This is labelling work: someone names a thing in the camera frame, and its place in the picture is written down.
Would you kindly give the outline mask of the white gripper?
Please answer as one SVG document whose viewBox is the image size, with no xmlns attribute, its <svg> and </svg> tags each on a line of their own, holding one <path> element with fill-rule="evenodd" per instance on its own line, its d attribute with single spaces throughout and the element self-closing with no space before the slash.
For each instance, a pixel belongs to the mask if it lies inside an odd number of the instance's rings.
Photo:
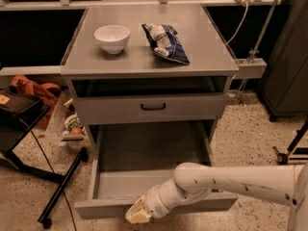
<svg viewBox="0 0 308 231">
<path fill-rule="evenodd" d="M 131 210 L 136 213 L 127 213 L 125 217 L 132 224 L 148 223 L 152 217 L 162 218 L 170 213 L 159 195 L 158 186 L 152 187 L 145 196 L 141 196 L 131 206 Z"/>
</svg>

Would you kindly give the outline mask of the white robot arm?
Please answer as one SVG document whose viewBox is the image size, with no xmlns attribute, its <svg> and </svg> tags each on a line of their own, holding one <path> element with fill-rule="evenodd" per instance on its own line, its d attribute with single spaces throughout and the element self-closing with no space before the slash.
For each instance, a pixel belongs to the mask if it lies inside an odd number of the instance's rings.
<svg viewBox="0 0 308 231">
<path fill-rule="evenodd" d="M 289 206 L 287 231 L 308 231 L 308 165 L 207 167 L 183 163 L 170 179 L 140 197 L 125 218 L 131 223 L 147 223 L 178 206 L 204 200 L 212 190 Z"/>
</svg>

